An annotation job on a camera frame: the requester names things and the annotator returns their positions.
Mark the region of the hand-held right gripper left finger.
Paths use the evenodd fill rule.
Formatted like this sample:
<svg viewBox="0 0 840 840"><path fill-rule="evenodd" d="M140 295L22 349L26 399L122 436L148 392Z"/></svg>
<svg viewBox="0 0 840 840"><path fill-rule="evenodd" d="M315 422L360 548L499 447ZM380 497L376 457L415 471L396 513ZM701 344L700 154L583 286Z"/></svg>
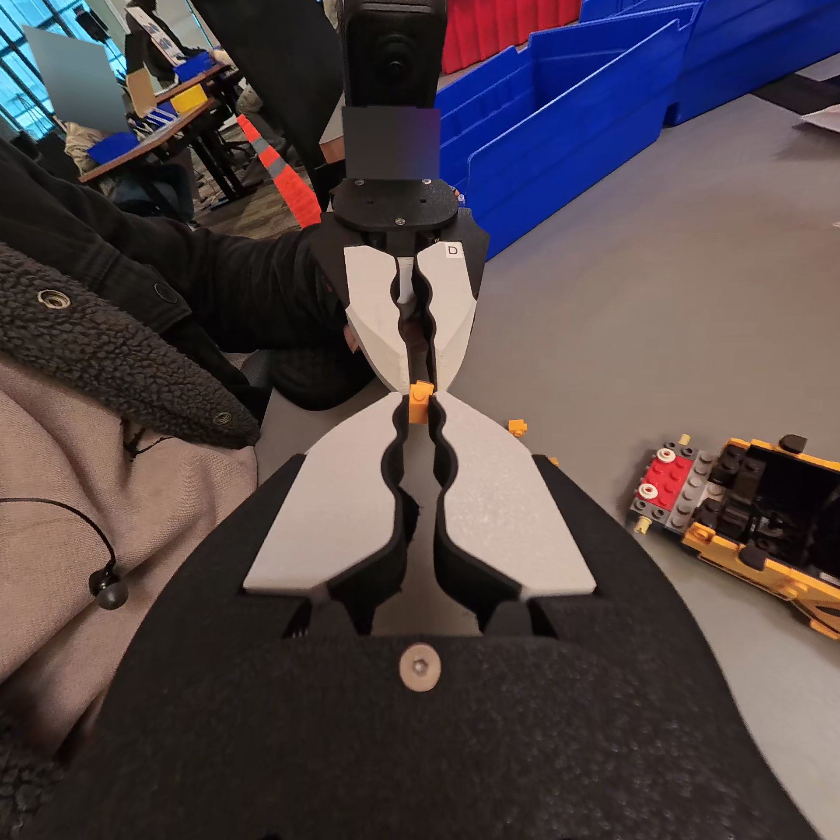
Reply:
<svg viewBox="0 0 840 840"><path fill-rule="evenodd" d="M401 487L408 396L384 396L287 463L295 475L243 582L250 595L337 602L357 632L398 593L417 504Z"/></svg>

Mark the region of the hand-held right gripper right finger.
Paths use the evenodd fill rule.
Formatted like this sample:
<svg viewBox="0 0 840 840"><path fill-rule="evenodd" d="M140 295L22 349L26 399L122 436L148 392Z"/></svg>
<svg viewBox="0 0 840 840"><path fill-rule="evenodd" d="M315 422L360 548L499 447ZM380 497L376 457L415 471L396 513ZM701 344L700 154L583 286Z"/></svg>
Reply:
<svg viewBox="0 0 840 840"><path fill-rule="evenodd" d="M584 596L596 582L542 467L501 425L455 396L429 403L440 486L434 573L484 632L501 604Z"/></svg>

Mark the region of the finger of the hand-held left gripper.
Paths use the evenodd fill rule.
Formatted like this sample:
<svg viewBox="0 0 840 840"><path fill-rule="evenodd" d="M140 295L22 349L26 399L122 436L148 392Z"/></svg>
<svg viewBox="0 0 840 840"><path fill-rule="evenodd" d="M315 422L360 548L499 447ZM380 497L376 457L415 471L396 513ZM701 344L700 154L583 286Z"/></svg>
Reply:
<svg viewBox="0 0 840 840"><path fill-rule="evenodd" d="M392 296L398 281L396 258L370 246L343 250L351 330L378 378L392 391L409 393L407 347L400 333L400 309Z"/></svg>
<svg viewBox="0 0 840 840"><path fill-rule="evenodd" d="M416 256L416 267L429 291L434 381L446 392L466 356L476 314L464 247L430 245Z"/></svg>

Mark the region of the orange lego car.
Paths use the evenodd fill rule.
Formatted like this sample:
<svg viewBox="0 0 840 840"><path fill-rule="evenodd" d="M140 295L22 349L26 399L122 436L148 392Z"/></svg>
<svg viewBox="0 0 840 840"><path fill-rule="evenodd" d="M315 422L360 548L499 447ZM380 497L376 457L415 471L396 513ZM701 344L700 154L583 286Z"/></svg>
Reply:
<svg viewBox="0 0 840 840"><path fill-rule="evenodd" d="M839 464L806 438L731 438L717 453L690 436L653 453L628 518L675 535L699 560L785 602L839 639Z"/></svg>

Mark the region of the red plastic bin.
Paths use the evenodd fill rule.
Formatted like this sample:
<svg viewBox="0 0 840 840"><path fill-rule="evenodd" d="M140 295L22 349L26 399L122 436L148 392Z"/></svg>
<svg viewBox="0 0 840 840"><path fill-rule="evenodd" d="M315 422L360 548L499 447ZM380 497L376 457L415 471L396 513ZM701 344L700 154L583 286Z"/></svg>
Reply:
<svg viewBox="0 0 840 840"><path fill-rule="evenodd" d="M530 35L576 21L581 1L447 1L442 73L491 58Z"/></svg>

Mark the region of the black high-back chair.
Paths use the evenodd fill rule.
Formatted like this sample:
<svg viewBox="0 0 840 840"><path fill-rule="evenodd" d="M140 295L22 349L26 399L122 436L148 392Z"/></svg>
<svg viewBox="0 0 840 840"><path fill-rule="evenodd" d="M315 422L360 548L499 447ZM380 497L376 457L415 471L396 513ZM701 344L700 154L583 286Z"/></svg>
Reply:
<svg viewBox="0 0 840 840"><path fill-rule="evenodd" d="M340 181L320 148L343 93L340 37L316 1L194 1L301 157L321 210Z"/></svg>

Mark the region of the orange traffic cone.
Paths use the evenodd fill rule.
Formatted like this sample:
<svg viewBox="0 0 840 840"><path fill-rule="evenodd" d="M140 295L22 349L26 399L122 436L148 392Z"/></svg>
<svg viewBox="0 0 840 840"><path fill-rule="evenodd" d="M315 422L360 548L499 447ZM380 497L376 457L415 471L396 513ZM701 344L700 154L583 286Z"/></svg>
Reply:
<svg viewBox="0 0 840 840"><path fill-rule="evenodd" d="M238 115L237 122L301 228L320 224L321 207L310 185L266 142L246 116Z"/></svg>

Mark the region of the blue plastic bin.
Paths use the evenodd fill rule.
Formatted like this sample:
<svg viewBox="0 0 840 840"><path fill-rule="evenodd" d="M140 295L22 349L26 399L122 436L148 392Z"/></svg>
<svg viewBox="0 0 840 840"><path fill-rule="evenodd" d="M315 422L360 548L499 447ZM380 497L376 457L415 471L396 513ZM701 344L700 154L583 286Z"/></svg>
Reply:
<svg viewBox="0 0 840 840"><path fill-rule="evenodd" d="M543 30L438 92L440 176L489 259L658 139L697 10Z"/></svg>
<svg viewBox="0 0 840 840"><path fill-rule="evenodd" d="M665 126L693 119L838 50L838 1L704 2Z"/></svg>
<svg viewBox="0 0 840 840"><path fill-rule="evenodd" d="M582 1L579 23L591 23L614 16L665 10L685 5L702 6L703 1Z"/></svg>

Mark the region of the wooden edge desk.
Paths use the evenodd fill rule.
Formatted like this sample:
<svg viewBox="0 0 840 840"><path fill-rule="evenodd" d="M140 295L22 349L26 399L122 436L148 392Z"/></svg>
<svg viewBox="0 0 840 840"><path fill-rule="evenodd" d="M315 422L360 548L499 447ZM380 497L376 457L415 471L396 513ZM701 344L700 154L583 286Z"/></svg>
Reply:
<svg viewBox="0 0 840 840"><path fill-rule="evenodd" d="M221 106L219 100L210 98L201 108L183 115L153 109L151 116L162 121L151 130L138 131L127 124L122 131L134 133L140 145L84 175L78 173L79 183L96 188L122 208L143 205L152 207L157 215L190 217L179 204L176 186L180 177L175 175L175 169L183 171L184 167L177 157L196 146L206 130L214 128Z"/></svg>
<svg viewBox="0 0 840 840"><path fill-rule="evenodd" d="M242 72L236 67L215 65L214 67L195 75L193 78L182 80L177 84L158 92L155 95L155 102L159 106L161 103L172 100L174 97L184 93L186 90L194 86L202 87L209 84L213 89L217 88L222 90L224 85L234 85L243 77Z"/></svg>

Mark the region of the beige sweatshirt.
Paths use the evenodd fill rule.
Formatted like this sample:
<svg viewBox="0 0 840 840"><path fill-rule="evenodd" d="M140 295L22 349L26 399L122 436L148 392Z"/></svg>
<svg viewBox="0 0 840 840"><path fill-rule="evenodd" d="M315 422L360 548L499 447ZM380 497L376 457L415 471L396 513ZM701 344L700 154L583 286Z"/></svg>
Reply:
<svg viewBox="0 0 840 840"><path fill-rule="evenodd" d="M2 497L81 511L108 538L128 601L101 609L89 576L109 560L94 528L43 502L2 503L2 712L56 753L88 728L146 613L197 545L257 488L252 447L127 426L89 397L2 358Z"/></svg>

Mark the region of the dark grey fleece jacket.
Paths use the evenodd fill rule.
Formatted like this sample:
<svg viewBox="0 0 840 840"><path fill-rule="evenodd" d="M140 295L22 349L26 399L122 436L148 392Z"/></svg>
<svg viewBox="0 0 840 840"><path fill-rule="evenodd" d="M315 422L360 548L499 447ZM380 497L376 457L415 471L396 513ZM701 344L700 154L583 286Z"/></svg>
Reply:
<svg viewBox="0 0 840 840"><path fill-rule="evenodd" d="M125 425L137 426L138 431L128 432L130 455L140 453L144 430L196 445L254 448L257 421L221 384L152 329L79 282L2 245L1 298L2 358L89 397ZM89 517L45 498L2 497L4 502L43 502L74 512L94 528L109 552L106 564L89 576L93 601L107 611L128 601L114 549ZM62 751L84 740L95 718L88 728L74 730L57 752L46 754L22 740L2 712L2 838L19 838L49 801L63 774Z"/></svg>

